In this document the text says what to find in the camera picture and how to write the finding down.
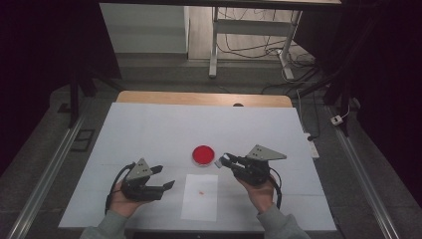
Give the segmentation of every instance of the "white paper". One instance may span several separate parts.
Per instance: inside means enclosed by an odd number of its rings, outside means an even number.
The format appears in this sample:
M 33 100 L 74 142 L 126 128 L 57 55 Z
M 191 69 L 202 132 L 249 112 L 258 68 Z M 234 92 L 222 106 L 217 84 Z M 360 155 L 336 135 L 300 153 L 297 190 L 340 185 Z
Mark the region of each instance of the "white paper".
M 217 220 L 218 175 L 186 175 L 181 219 Z

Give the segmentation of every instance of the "sleeve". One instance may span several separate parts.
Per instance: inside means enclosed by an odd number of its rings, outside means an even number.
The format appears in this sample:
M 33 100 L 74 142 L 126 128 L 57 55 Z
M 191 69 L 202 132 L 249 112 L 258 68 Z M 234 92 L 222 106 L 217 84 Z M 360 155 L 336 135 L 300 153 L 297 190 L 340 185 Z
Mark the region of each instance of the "sleeve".
M 257 216 L 265 230 L 265 239 L 311 239 L 299 227 L 293 215 L 285 216 L 273 204 L 266 212 Z
M 127 218 L 109 210 L 99 227 L 87 227 L 81 239 L 125 239 L 126 221 Z

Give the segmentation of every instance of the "white table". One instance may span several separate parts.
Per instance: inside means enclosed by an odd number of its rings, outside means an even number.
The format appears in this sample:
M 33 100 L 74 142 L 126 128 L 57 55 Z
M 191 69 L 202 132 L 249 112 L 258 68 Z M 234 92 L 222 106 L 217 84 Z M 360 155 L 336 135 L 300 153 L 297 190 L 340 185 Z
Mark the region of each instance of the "white table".
M 201 144 L 211 146 L 216 157 L 224 152 L 244 156 L 255 144 L 286 154 L 288 159 L 270 162 L 283 180 L 282 212 L 293 213 L 305 230 L 335 230 L 296 109 L 131 103 L 111 106 L 60 227 L 98 225 L 117 173 L 144 157 L 149 166 L 164 166 L 147 185 L 175 183 L 160 201 L 140 207 L 127 228 L 262 231 L 256 209 L 230 169 L 192 162 L 192 150 Z M 187 174 L 218 177 L 215 204 L 198 210 L 206 215 L 214 210 L 215 218 L 181 219 Z

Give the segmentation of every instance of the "metal frame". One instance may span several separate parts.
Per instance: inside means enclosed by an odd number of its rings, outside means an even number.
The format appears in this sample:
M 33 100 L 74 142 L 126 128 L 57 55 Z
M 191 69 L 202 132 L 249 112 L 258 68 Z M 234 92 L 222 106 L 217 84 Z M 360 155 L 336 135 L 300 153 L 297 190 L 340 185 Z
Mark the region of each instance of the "metal frame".
M 266 21 L 250 21 L 250 20 L 228 20 L 218 19 L 218 7 L 214 7 L 213 14 L 213 30 L 212 30 L 212 46 L 210 56 L 209 77 L 214 79 L 217 77 L 217 36 L 218 34 L 239 34 L 239 35 L 258 35 L 258 36 L 279 36 L 286 37 L 285 45 L 279 59 L 283 67 L 287 80 L 292 80 L 292 69 L 289 66 L 287 55 L 292 44 L 298 27 L 299 19 L 302 11 L 294 11 L 292 22 L 266 22 Z
M 325 107 L 325 110 L 331 115 L 334 116 L 332 110 L 329 107 Z M 356 153 L 356 150 L 353 147 L 350 139 L 344 135 L 339 127 L 336 128 L 336 134 L 338 140 L 341 143 L 342 148 L 344 149 L 347 158 L 350 161 L 351 168 L 354 170 L 354 173 L 357 177 L 357 180 L 360 183 L 360 187 L 363 190 L 363 193 L 366 196 L 366 200 L 369 205 L 372 207 L 374 216 L 378 221 L 379 228 L 381 229 L 384 237 L 387 239 L 399 239 L 397 230 L 391 220 L 390 215 L 388 214 L 387 209 L 384 206 L 381 198 L 375 190 L 375 186 L 372 184 L 372 181 L 367 174 L 363 163 L 361 162 L 359 156 Z
M 63 161 L 68 154 L 69 149 L 71 148 L 75 137 L 78 134 L 79 129 L 81 128 L 81 125 L 86 118 L 86 114 L 90 109 L 91 103 L 92 99 L 84 99 L 80 117 L 75 122 L 74 127 L 67 130 L 62 142 L 41 175 L 40 180 L 29 196 L 7 238 L 25 238 L 32 223 L 34 222 L 35 217 L 37 216 L 38 211 L 40 210 L 41 205 L 44 202 L 44 199 L 47 196 L 47 193 L 50 190 L 51 185 L 53 184 L 53 181 L 56 178 L 57 173 L 60 170 L 60 167 L 63 164 Z

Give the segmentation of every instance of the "wooden edge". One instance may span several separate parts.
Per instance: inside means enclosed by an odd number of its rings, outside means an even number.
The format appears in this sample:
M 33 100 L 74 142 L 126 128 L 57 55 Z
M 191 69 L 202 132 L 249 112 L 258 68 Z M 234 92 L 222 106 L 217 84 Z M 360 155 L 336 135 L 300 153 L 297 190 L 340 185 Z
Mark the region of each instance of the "wooden edge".
M 173 93 L 173 92 L 121 92 L 117 103 L 143 103 L 188 106 L 233 106 L 244 107 L 291 108 L 292 101 L 286 96 L 234 95 L 209 93 Z

